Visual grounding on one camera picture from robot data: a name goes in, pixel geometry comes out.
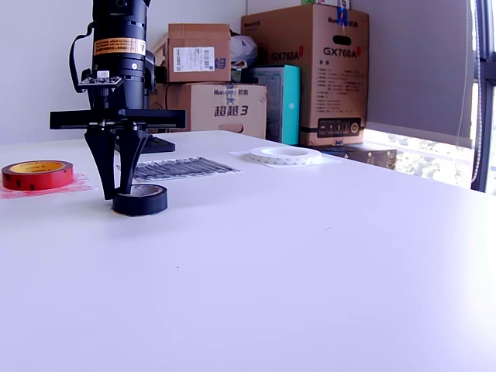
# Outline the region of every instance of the label sticker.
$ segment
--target label sticker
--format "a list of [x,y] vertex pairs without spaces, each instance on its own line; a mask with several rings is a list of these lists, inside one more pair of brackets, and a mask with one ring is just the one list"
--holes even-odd
[[136,53],[146,56],[146,41],[129,37],[115,37],[95,41],[93,55],[106,53]]
[[174,48],[174,72],[215,71],[215,48]]

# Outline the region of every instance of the barcode label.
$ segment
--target barcode label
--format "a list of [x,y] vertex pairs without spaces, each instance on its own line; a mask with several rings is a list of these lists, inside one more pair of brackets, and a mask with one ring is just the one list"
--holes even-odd
[[215,71],[215,48],[174,48],[174,72]]

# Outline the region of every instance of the cardboard box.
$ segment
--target cardboard box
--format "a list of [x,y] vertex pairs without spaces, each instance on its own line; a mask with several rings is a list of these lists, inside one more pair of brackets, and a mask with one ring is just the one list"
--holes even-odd
[[306,4],[326,4],[332,6],[344,6],[347,9],[350,9],[351,0],[301,0],[302,5]]
[[363,142],[368,14],[350,10],[348,26],[339,26],[336,7],[300,5],[244,16],[242,34],[258,44],[261,63],[301,68],[300,144]]
[[267,89],[254,84],[159,84],[152,109],[186,110],[187,131],[229,130],[265,139]]
[[170,24],[170,82],[231,80],[231,32],[225,24]]

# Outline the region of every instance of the tape roll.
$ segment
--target tape roll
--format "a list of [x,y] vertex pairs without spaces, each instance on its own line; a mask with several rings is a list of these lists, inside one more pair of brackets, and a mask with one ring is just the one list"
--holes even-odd
[[112,209],[120,215],[154,215],[167,209],[167,189],[155,184],[134,184],[130,194],[117,193]]
[[322,154],[317,150],[302,149],[292,146],[260,147],[250,151],[252,161],[275,165],[309,165],[317,164]]
[[36,160],[8,165],[2,169],[5,188],[18,191],[39,191],[62,188],[74,180],[71,163],[58,160]]

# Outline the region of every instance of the teal box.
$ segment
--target teal box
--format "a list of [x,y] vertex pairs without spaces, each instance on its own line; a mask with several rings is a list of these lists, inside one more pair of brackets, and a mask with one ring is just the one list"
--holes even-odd
[[267,139],[298,145],[300,131],[300,67],[263,66],[243,71],[246,83],[267,87]]

